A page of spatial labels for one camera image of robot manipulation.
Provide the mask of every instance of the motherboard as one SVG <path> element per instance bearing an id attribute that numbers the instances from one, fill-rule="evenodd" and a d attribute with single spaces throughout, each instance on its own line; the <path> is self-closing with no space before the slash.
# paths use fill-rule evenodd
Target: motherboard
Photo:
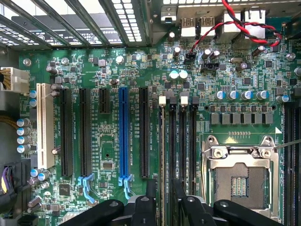
<path id="1" fill-rule="evenodd" d="M 283 222 L 284 150 L 274 147 L 284 143 L 284 103 L 300 95 L 301 43 L 203 41 L 184 63 L 192 45 L 164 38 L 151 48 L 20 54 L 31 91 L 20 100 L 31 122 L 20 152 L 46 170 L 32 177 L 39 225 L 108 199 L 126 204 L 149 179 L 158 223 L 174 225 L 173 178 L 211 206 L 228 199 Z"/>

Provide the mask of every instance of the white pci slot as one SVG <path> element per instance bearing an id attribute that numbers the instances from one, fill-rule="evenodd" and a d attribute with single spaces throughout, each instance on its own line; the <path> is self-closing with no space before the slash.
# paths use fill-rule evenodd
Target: white pci slot
<path id="1" fill-rule="evenodd" d="M 55 164 L 54 155 L 54 107 L 50 84 L 37 83 L 37 135 L 38 168 L 48 169 Z"/>

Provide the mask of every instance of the green circuit board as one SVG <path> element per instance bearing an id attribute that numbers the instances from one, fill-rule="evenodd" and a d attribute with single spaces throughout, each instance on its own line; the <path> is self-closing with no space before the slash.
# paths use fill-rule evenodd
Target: green circuit board
<path id="1" fill-rule="evenodd" d="M 178 59 L 173 58 L 175 46 L 181 47 L 181 54 Z M 290 95 L 290 89 L 299 85 L 299 81 L 293 74 L 294 68 L 299 60 L 288 61 L 287 53 L 296 53 L 300 59 L 299 43 L 290 41 L 282 42 L 278 52 L 272 52 L 271 48 L 260 54 L 258 57 L 251 57 L 252 50 L 232 50 L 231 45 L 216 45 L 204 42 L 196 48 L 197 59 L 195 64 L 187 66 L 183 64 L 185 53 L 192 46 L 192 43 L 174 42 L 170 43 L 163 40 L 152 48 L 113 48 L 113 49 L 89 49 L 89 50 L 53 50 L 53 51 L 32 51 L 20 54 L 20 69 L 30 72 L 30 88 L 36 89 L 37 83 L 50 83 L 50 74 L 46 72 L 46 67 L 50 62 L 55 63 L 55 68 L 59 70 L 59 76 L 64 78 L 63 86 L 72 91 L 72 115 L 73 115 L 73 175 L 71 177 L 61 176 L 61 160 L 59 155 L 55 156 L 55 166 L 48 169 L 51 176 L 48 179 L 50 187 L 42 189 L 40 185 L 32 188 L 32 196 L 42 197 L 42 208 L 35 212 L 40 218 L 39 225 L 58 225 L 62 223 L 63 216 L 67 212 L 82 212 L 94 206 L 84 196 L 81 186 L 78 185 L 80 176 L 79 159 L 79 89 L 91 89 L 91 147 L 92 147 L 92 172 L 95 174 L 91 182 L 91 191 L 89 195 L 96 200 L 96 203 L 107 199 L 118 199 L 124 204 L 127 199 L 124 193 L 124 187 L 118 186 L 119 177 L 119 97 L 118 89 L 120 87 L 129 88 L 129 147 L 130 159 L 129 169 L 133 175 L 130 182 L 131 193 L 133 195 L 145 194 L 147 179 L 140 177 L 140 136 L 139 136 L 139 88 L 147 87 L 149 93 L 149 138 L 150 138 L 150 158 L 149 158 L 149 178 L 155 178 L 160 182 L 160 107 L 158 97 L 166 96 L 166 155 L 169 152 L 170 125 L 169 125 L 169 97 L 176 97 L 179 102 L 180 96 L 189 96 L 199 98 L 199 105 L 196 115 L 196 190 L 195 195 L 204 196 L 201 192 L 201 155 L 202 142 L 209 135 L 214 135 L 220 144 L 240 144 L 240 145 L 258 145 L 264 135 L 273 137 L 276 145 L 283 143 L 284 114 L 283 105 L 275 101 L 277 81 L 281 81 L 280 87 L 284 88 L 284 94 Z M 221 67 L 216 72 L 201 72 L 202 64 L 201 53 L 204 49 L 214 49 L 220 51 L 220 57 L 217 62 Z M 116 57 L 123 56 L 123 63 L 117 64 Z M 61 59 L 69 59 L 68 65 L 62 65 Z M 106 67 L 100 68 L 93 65 L 89 59 L 97 57 L 106 60 Z M 243 61 L 249 63 L 250 68 L 242 72 L 236 72 L 237 64 L 230 63 L 233 57 L 242 57 Z M 23 60 L 29 58 L 32 61 L 30 67 L 23 65 Z M 171 80 L 169 74 L 171 71 L 180 72 L 185 70 L 188 78 L 185 81 L 177 79 Z M 117 86 L 110 84 L 111 79 L 119 80 Z M 108 88 L 110 90 L 110 114 L 99 113 L 99 88 Z M 241 98 L 230 101 L 227 98 L 217 101 L 214 97 L 217 91 L 225 93 L 236 90 L 239 93 L 251 90 L 267 90 L 269 98 L 266 100 L 257 100 L 253 98 L 250 101 L 244 101 Z M 30 99 L 21 97 L 21 117 L 30 116 Z M 60 134 L 60 107 L 59 97 L 54 100 L 54 124 L 55 124 L 55 144 L 61 143 Z M 212 124 L 211 114 L 213 113 L 271 113 L 273 122 L 271 124 L 237 124 L 222 125 Z M 185 131 L 190 135 L 190 112 L 187 111 L 185 118 Z M 179 115 L 176 115 L 176 164 L 175 171 L 179 171 Z M 37 133 L 35 123 L 32 125 L 31 145 L 37 145 Z M 189 150 L 190 142 L 186 139 L 186 147 Z M 35 154 L 30 151 L 24 157 Z M 112 163 L 112 168 L 103 167 L 103 163 Z M 283 219 L 283 150 L 279 150 L 279 220 Z M 61 184 L 67 185 L 67 189 L 62 190 Z M 205 194 L 209 200 L 210 192 Z M 51 205 L 59 204 L 60 211 L 53 214 Z M 157 211 L 160 212 L 160 205 L 157 203 Z"/>

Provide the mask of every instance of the purple wire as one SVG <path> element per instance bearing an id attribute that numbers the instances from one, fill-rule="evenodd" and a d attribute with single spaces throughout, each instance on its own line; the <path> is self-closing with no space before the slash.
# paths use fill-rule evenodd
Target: purple wire
<path id="1" fill-rule="evenodd" d="M 6 189 L 8 190 L 8 189 L 9 189 L 9 186 L 8 186 L 8 182 L 7 182 L 7 180 L 6 180 L 6 172 L 7 172 L 7 170 L 8 170 L 8 167 L 6 167 L 6 168 L 3 170 L 2 178 L 3 178 L 3 180 L 4 180 Z"/>

